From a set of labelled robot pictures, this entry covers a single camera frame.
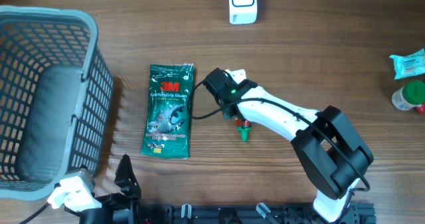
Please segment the red chili sauce bottle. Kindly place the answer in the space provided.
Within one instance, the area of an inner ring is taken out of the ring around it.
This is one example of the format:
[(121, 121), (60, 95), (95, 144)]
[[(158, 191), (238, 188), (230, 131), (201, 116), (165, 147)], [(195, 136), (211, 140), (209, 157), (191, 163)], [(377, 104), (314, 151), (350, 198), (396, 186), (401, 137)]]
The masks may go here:
[(251, 131), (251, 122), (248, 120), (242, 120), (239, 118), (236, 118), (236, 129), (238, 133), (240, 134), (241, 140), (243, 142), (248, 141), (248, 136)]

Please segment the green 3M gloves package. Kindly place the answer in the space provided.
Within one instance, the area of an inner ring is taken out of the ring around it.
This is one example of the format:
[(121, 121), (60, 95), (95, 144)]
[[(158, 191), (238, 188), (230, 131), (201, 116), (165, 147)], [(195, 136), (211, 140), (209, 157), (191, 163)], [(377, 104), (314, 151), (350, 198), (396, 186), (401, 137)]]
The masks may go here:
[(192, 64), (152, 64), (141, 154), (167, 159), (189, 157)]

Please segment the white barcode scanner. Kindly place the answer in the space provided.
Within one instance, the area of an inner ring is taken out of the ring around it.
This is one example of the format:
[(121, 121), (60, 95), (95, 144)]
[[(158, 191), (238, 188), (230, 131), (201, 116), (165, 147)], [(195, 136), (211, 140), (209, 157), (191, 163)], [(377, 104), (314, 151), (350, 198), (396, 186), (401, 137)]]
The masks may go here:
[(258, 0), (228, 0), (229, 22), (232, 25), (247, 25), (256, 21)]

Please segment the white jar green lid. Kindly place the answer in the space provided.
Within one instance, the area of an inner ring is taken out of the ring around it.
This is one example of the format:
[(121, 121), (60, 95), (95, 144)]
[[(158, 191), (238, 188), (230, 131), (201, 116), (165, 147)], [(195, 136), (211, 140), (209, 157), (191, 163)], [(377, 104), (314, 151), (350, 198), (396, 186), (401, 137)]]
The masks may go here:
[(408, 111), (424, 103), (424, 83), (419, 80), (409, 82), (392, 95), (395, 108)]

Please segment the teal wet wipes pack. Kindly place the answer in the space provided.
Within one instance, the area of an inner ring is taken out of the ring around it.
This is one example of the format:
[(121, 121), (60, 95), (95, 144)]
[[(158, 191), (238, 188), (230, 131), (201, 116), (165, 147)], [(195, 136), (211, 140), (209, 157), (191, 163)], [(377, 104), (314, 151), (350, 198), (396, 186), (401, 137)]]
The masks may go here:
[(424, 49), (408, 56), (390, 55), (394, 64), (395, 80), (418, 76), (425, 73)]

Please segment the red candy stick pack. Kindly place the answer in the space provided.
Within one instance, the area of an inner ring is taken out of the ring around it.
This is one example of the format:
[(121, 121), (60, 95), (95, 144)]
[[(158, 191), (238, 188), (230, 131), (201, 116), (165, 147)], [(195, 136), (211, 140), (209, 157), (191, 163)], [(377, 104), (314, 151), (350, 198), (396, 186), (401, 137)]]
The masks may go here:
[(424, 113), (424, 109), (425, 109), (425, 103), (422, 103), (422, 104), (416, 106), (415, 109), (416, 109), (416, 111), (419, 114), (423, 114)]

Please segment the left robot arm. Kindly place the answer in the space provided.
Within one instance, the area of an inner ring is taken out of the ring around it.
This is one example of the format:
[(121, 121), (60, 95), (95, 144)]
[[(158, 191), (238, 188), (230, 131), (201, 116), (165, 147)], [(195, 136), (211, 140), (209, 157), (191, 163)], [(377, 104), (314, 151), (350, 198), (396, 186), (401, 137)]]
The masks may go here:
[(127, 154), (120, 160), (114, 184), (120, 188), (120, 192), (96, 197), (95, 200), (100, 202), (101, 208), (81, 211), (80, 223), (143, 223), (139, 214), (141, 188)]

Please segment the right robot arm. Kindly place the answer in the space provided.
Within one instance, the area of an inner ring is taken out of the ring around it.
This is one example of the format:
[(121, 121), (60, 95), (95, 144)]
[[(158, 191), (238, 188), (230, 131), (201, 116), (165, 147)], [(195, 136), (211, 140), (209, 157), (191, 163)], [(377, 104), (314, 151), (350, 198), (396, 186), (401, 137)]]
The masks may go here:
[(268, 93), (248, 80), (244, 70), (214, 69), (201, 82), (225, 118), (263, 125), (288, 140), (304, 172), (317, 189), (313, 210), (328, 223), (340, 222), (356, 192), (370, 190), (365, 179), (371, 150), (346, 115), (334, 106), (302, 108)]

